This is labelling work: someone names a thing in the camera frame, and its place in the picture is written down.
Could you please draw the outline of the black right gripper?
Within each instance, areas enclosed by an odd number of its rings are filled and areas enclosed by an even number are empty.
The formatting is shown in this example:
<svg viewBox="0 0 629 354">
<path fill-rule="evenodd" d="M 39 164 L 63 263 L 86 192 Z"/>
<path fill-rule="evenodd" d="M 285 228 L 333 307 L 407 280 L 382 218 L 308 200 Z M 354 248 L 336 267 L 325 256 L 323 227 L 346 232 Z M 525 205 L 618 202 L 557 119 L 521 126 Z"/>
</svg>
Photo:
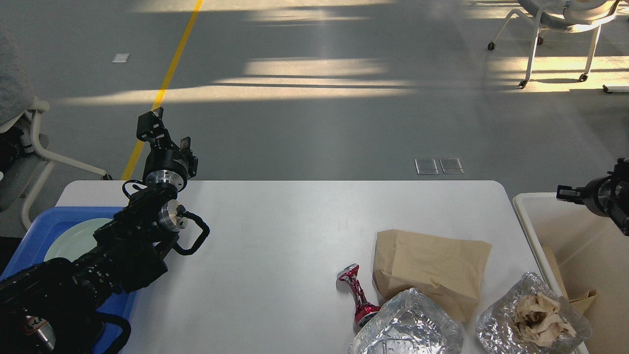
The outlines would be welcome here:
<svg viewBox="0 0 629 354">
<path fill-rule="evenodd" d="M 616 185 L 612 176 L 600 177 L 590 181 L 585 187 L 557 186 L 556 199 L 576 205 L 586 205 L 595 215 L 611 218 L 610 213 L 616 205 Z"/>
</svg>

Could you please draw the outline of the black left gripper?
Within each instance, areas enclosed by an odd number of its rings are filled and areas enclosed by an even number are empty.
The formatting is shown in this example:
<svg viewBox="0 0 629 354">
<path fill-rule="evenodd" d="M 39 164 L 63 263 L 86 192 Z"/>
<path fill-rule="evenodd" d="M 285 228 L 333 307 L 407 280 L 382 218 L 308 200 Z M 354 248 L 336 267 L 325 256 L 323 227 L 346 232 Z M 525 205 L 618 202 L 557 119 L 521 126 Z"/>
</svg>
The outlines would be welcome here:
<svg viewBox="0 0 629 354">
<path fill-rule="evenodd" d="M 151 148 L 144 165 L 143 183 L 169 183 L 182 191 L 187 180 L 197 175 L 199 160 L 191 150 L 189 136 L 180 141 L 179 150 L 174 149 L 163 114 L 164 108 L 159 107 L 138 118 L 136 137 Z"/>
</svg>

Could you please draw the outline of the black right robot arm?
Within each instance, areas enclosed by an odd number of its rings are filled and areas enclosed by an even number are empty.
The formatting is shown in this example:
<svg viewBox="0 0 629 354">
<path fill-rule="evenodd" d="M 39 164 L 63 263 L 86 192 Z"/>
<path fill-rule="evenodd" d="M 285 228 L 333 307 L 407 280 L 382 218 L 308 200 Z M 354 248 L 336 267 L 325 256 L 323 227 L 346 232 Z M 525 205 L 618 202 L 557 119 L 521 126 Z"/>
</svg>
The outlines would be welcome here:
<svg viewBox="0 0 629 354">
<path fill-rule="evenodd" d="M 557 186 L 556 199 L 584 205 L 591 213 L 607 217 L 629 235 L 629 162 L 620 158 L 605 177 L 591 180 L 586 186 L 572 188 Z"/>
</svg>

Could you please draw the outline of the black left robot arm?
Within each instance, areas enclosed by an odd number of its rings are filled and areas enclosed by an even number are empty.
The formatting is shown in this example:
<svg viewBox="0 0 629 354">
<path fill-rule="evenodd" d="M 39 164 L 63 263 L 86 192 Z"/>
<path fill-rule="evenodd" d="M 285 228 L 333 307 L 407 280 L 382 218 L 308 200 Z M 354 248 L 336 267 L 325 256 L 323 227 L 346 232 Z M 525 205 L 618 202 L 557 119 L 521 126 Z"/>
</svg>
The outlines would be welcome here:
<svg viewBox="0 0 629 354">
<path fill-rule="evenodd" d="M 114 294 L 148 287 L 167 272 L 170 251 L 193 255 L 209 236 L 204 220 L 177 201 L 198 158 L 190 137 L 175 144 L 159 107 L 139 117 L 137 139 L 150 144 L 128 206 L 99 227 L 96 246 L 77 260 L 54 258 L 1 283 L 1 351 L 5 354 L 91 354 L 106 324 L 121 333 L 104 350 L 117 354 L 132 332 L 128 320 L 100 312 Z"/>
</svg>

